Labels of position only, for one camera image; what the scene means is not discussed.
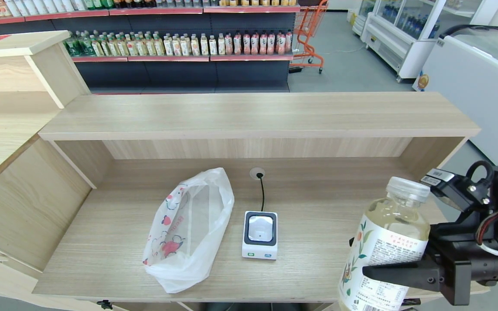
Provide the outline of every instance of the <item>gray floor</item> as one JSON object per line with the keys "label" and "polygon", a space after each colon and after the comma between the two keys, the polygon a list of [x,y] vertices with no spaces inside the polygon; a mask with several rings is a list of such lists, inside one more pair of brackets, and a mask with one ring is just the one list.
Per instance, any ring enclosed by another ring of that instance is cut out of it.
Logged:
{"label": "gray floor", "polygon": [[[308,67],[301,73],[292,73],[289,75],[289,88],[292,92],[412,90],[409,83],[396,83],[395,72],[374,52],[360,49],[364,44],[352,33],[350,25],[346,22],[346,13],[327,13],[317,36],[312,39],[311,43],[316,47],[316,51],[324,56],[324,71],[322,75],[319,75],[316,67]],[[483,156],[471,144],[467,144],[451,158],[444,169],[463,175],[472,163],[482,158]],[[449,221],[457,218],[458,211],[441,204],[440,208]],[[489,293],[472,296],[468,307],[453,307],[444,299],[437,299],[417,309],[419,311],[498,310],[498,285]],[[48,311],[49,309],[0,297],[0,310]]]}

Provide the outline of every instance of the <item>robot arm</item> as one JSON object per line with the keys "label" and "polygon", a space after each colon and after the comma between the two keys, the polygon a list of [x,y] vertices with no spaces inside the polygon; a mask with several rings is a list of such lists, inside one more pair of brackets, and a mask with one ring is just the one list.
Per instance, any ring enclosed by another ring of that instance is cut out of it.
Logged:
{"label": "robot arm", "polygon": [[[472,181],[478,167],[485,178]],[[470,303],[470,282],[498,282],[498,167],[474,163],[465,176],[432,169],[421,182],[441,201],[461,211],[455,222],[431,225],[422,260],[363,267],[382,282],[441,292],[451,305]]]}

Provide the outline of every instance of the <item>chest freezer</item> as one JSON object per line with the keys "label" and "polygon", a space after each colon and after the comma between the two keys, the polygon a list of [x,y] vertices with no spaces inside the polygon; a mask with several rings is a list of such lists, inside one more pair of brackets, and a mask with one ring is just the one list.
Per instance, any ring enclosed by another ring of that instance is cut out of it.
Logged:
{"label": "chest freezer", "polygon": [[476,122],[482,131],[472,143],[498,165],[498,26],[449,29],[437,40],[413,88],[440,92]]}

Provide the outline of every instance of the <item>bottle cap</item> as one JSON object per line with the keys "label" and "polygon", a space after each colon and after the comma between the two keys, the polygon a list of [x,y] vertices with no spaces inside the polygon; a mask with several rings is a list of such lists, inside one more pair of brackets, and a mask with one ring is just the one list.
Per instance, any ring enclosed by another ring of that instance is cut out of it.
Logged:
{"label": "bottle cap", "polygon": [[426,202],[429,195],[428,186],[400,177],[391,177],[387,184],[386,191],[422,203]]}

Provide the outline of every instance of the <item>barcode label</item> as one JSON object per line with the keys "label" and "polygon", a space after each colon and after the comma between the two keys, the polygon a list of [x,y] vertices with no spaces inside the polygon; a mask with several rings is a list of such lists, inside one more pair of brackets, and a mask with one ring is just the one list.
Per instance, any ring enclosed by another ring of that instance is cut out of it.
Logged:
{"label": "barcode label", "polygon": [[430,176],[424,176],[420,181],[432,186],[437,186],[441,182],[439,179]]}
{"label": "barcode label", "polygon": [[381,309],[374,308],[371,305],[365,305],[364,309],[362,309],[362,311],[381,311]]}

